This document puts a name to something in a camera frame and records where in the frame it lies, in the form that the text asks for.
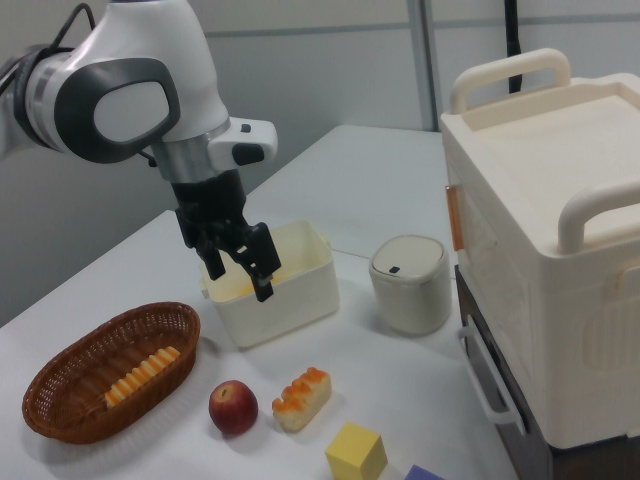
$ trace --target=cake slice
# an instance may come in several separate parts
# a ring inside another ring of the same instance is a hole
[[[113,408],[133,392],[167,368],[180,355],[173,347],[161,348],[142,362],[131,372],[111,385],[111,390],[104,394],[108,408]]]
[[[297,432],[320,411],[331,396],[331,377],[309,367],[271,404],[273,416],[283,430]]]

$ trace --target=red apple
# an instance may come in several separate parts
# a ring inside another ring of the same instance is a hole
[[[258,400],[244,383],[229,380],[211,393],[209,415],[222,433],[239,435],[249,430],[258,418]]]

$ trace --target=box handle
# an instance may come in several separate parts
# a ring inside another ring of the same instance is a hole
[[[601,213],[640,203],[640,178],[587,187],[564,206],[558,220],[558,250],[577,253],[584,246],[584,225]]]
[[[552,48],[522,53],[465,70],[451,89],[451,113],[460,115],[466,112],[467,96],[478,87],[547,68],[553,68],[555,71],[556,87],[566,87],[571,83],[569,60],[562,52]]]
[[[466,327],[462,327],[458,330],[458,339],[460,340],[460,345],[463,350],[463,358],[464,364],[467,368],[467,373],[469,374],[469,378],[471,379],[471,384],[473,385],[474,390],[476,391],[476,395],[480,400],[480,405],[482,405],[482,410],[484,410],[487,418],[496,425],[508,425],[510,423],[515,423],[520,431],[521,435],[525,435],[526,431],[524,428],[524,422],[522,421],[522,417],[520,416],[520,412],[518,412],[518,408],[516,407],[516,403],[513,401],[511,397],[511,393],[507,389],[507,385],[504,383],[500,372],[498,371],[498,367],[493,362],[491,358],[491,354],[489,350],[487,350],[482,337],[480,336],[480,332],[478,332],[478,328],[473,323],[473,318],[469,315],[469,325]],[[500,395],[504,400],[504,403],[507,405],[507,411],[505,412],[496,412],[493,408],[491,408],[491,404],[489,404],[489,400],[482,389],[482,385],[480,384],[480,380],[478,380],[478,376],[476,372],[473,370],[471,366],[471,361],[467,356],[467,352],[464,348],[464,340],[471,340],[476,342],[478,345],[478,349],[482,354],[482,358],[485,361],[491,375],[493,376],[493,380],[500,391]]]

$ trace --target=brown woven basket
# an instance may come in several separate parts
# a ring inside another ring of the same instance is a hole
[[[131,425],[189,375],[200,335],[198,314],[165,302],[129,310],[53,358],[25,393],[22,413],[36,432],[63,442],[103,440]],[[108,409],[104,393],[159,348],[180,356],[120,404]]]

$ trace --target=yellow block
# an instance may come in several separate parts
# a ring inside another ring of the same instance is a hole
[[[336,480],[376,480],[387,465],[379,433],[345,423],[325,451]]]

